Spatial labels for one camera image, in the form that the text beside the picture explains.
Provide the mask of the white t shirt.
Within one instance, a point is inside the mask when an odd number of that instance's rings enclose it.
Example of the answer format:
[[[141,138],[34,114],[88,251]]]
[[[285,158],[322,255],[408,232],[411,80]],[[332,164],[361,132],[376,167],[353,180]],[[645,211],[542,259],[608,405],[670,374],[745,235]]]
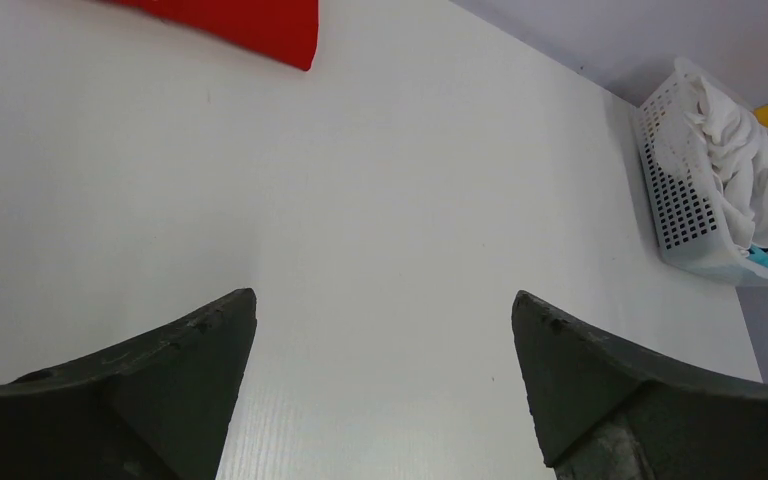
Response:
[[[744,257],[768,249],[768,127],[699,74],[672,87],[676,110],[662,117],[658,165],[715,199],[731,244]]]

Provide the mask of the red folded t shirt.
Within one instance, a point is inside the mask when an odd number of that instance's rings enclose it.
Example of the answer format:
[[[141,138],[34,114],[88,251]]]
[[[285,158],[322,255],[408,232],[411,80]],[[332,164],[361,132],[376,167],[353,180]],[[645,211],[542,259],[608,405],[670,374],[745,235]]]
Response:
[[[117,4],[301,71],[311,69],[317,52],[317,0],[119,0]]]

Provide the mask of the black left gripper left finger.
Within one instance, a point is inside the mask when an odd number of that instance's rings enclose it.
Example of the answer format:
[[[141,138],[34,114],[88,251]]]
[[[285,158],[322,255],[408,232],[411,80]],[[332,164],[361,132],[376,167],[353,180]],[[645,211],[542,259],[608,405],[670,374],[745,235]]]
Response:
[[[255,337],[237,289],[171,323],[0,384],[0,479],[212,479]]]

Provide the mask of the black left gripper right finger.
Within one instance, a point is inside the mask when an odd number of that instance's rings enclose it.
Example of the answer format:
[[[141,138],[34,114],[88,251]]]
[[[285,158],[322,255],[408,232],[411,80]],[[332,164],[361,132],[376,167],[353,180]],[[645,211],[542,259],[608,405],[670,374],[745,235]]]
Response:
[[[767,384],[662,355],[525,291],[511,321],[558,478],[768,479]]]

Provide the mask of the white plastic laundry basket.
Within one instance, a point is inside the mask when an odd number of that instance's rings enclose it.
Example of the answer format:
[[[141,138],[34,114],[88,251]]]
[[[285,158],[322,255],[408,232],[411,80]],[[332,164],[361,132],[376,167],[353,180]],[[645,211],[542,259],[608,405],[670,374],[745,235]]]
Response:
[[[663,260],[692,274],[733,286],[768,287],[768,268],[742,256],[731,244],[718,202],[667,174],[655,159],[658,138],[671,138],[661,119],[675,112],[672,87],[699,74],[750,110],[731,89],[688,59],[678,57],[673,72],[633,113],[640,160]]]

